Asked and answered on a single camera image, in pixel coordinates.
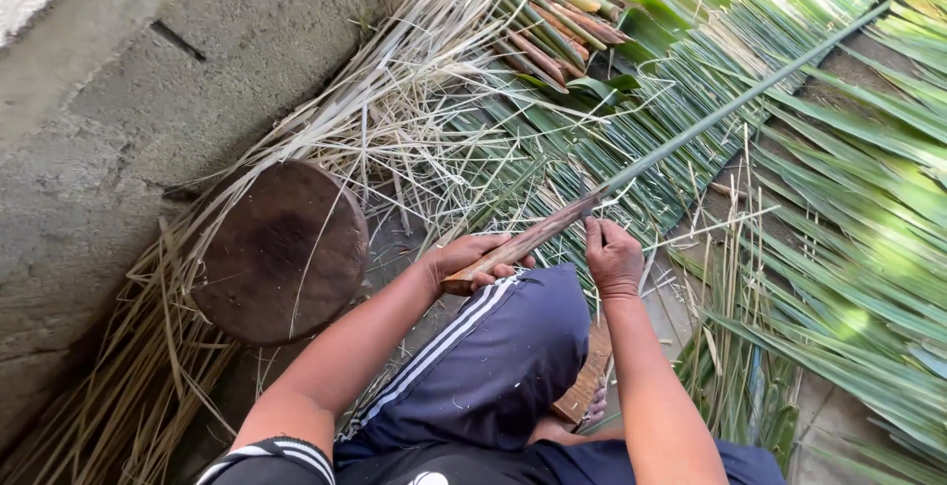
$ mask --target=concrete wall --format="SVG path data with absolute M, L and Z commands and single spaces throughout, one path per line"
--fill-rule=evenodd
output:
M 168 188 L 234 161 L 354 53 L 349 19 L 400 1 L 53 0 L 21 21 L 0 48 L 0 449 L 182 205 Z

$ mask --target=round wooden stump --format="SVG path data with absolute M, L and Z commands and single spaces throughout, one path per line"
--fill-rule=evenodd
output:
M 227 212 L 191 295 L 234 339 L 286 345 L 318 334 L 347 309 L 362 285 L 367 250 L 354 195 L 318 166 L 286 161 L 267 168 Z

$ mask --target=left hand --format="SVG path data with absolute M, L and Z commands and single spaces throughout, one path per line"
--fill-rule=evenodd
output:
M 427 265 L 432 278 L 437 281 L 437 286 L 440 287 L 440 283 L 444 278 L 469 267 L 485 253 L 508 240 L 510 240 L 510 234 L 464 236 L 443 248 L 435 248 L 429 251 L 421 258 L 421 261 Z M 536 259 L 533 256 L 526 256 L 519 263 L 527 269 L 531 269 L 536 264 Z M 490 273 L 477 273 L 473 277 L 472 289 L 476 291 L 481 287 L 490 285 L 497 278 L 512 276 L 515 273 L 516 271 L 510 265 L 497 265 L 493 267 Z

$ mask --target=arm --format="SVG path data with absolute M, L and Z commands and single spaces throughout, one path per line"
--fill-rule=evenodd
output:
M 585 230 L 589 269 L 612 337 L 625 443 L 637 483 L 727 483 L 704 419 L 664 358 L 638 297 L 641 245 L 611 221 L 589 218 Z
M 315 337 L 259 397 L 243 420 L 233 448 L 287 436 L 313 443 L 330 456 L 335 422 L 440 298 L 444 276 L 479 260 L 509 238 L 467 236 L 432 250 L 377 295 L 346 313 Z M 527 266 L 533 263 L 532 258 L 523 261 Z M 498 265 L 492 275 L 478 274 L 474 289 L 508 275 L 513 275 L 513 268 Z

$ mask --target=hand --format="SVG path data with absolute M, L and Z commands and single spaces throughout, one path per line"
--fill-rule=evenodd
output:
M 644 253 L 641 243 L 620 225 L 608 219 L 585 219 L 585 258 L 602 299 L 638 296 Z
M 440 283 L 444 278 L 471 266 L 485 253 L 508 240 L 510 240 L 510 234 L 464 236 L 450 242 L 443 248 L 428 251 L 421 260 L 428 266 L 437 287 L 440 287 Z M 526 256 L 519 263 L 527 269 L 531 269 L 536 264 L 536 259 L 533 256 Z M 510 265 L 497 265 L 493 267 L 490 273 L 477 273 L 473 277 L 471 289 L 476 291 L 481 287 L 490 285 L 497 278 L 512 276 L 515 273 L 516 271 Z

